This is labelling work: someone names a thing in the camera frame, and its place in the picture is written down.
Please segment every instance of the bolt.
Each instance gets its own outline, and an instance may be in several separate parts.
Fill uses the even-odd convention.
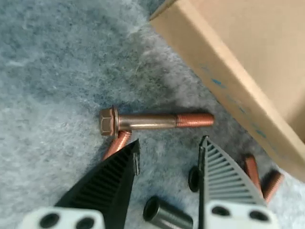
[[[270,177],[266,183],[266,187],[263,189],[264,199],[267,203],[270,202],[283,180],[284,175],[279,171],[274,170],[271,172]]]
[[[249,176],[249,178],[252,180],[254,185],[257,187],[260,195],[263,196],[255,157],[253,155],[247,155],[244,159],[244,164],[245,164],[246,174]]]
[[[131,131],[119,131],[118,138],[114,139],[111,142],[109,149],[103,155],[102,161],[106,160],[111,155],[115,154],[116,152],[121,150],[124,146],[126,146],[131,136],[132,136]]]
[[[118,115],[114,106],[100,111],[100,129],[102,135],[117,137],[122,130],[165,129],[176,127],[211,126],[212,114],[133,114]]]

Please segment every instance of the ribbed gripper pad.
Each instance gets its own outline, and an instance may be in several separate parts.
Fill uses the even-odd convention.
[[[200,146],[204,165],[204,199],[265,206],[256,187],[239,165],[206,137]]]
[[[100,162],[55,206],[98,210],[107,229],[123,229],[139,153],[139,142],[135,141]]]

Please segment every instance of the hex head bolt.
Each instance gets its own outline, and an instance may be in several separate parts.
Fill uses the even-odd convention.
[[[261,182],[258,176],[257,164],[253,155],[247,155],[244,159],[245,172],[257,187],[258,192],[263,196]]]
[[[106,160],[111,155],[115,154],[116,152],[124,148],[127,145],[131,136],[132,136],[131,131],[127,131],[127,130],[119,131],[118,138],[113,139],[107,152],[103,155],[102,161]]]
[[[149,130],[177,127],[211,126],[214,123],[212,114],[133,114],[119,115],[118,109],[112,106],[100,111],[101,135],[113,135],[123,130]]]
[[[279,171],[272,171],[267,181],[266,187],[263,189],[264,199],[269,203],[284,180],[284,175]]]

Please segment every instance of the carpet floor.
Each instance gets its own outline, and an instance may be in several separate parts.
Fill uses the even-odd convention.
[[[213,127],[134,131],[141,144],[126,229],[153,229],[142,211],[158,195],[198,223],[198,194],[187,186],[198,144],[210,138],[240,162],[272,163],[200,79],[148,23],[162,0],[0,1],[0,227],[53,205],[98,163],[111,142],[98,112],[208,111]],[[282,228],[303,229],[305,186],[286,174],[270,203]]]

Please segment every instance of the mounting hole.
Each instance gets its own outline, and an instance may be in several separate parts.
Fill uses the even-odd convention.
[[[144,207],[143,218],[145,221],[150,221],[155,217],[159,209],[159,201],[157,197],[151,197]]]
[[[219,216],[230,216],[229,210],[221,206],[214,207],[212,213]]]
[[[58,220],[59,215],[57,213],[50,213],[42,217],[39,224],[42,228],[51,228],[57,224]]]
[[[76,229],[90,229],[94,225],[94,219],[91,217],[85,217],[77,222]]]
[[[256,219],[259,221],[265,221],[265,222],[269,221],[268,216],[265,213],[260,212],[260,211],[251,211],[249,216],[250,216],[250,218]]]
[[[197,166],[191,168],[189,172],[188,184],[192,192],[197,192],[199,190],[199,170]]]

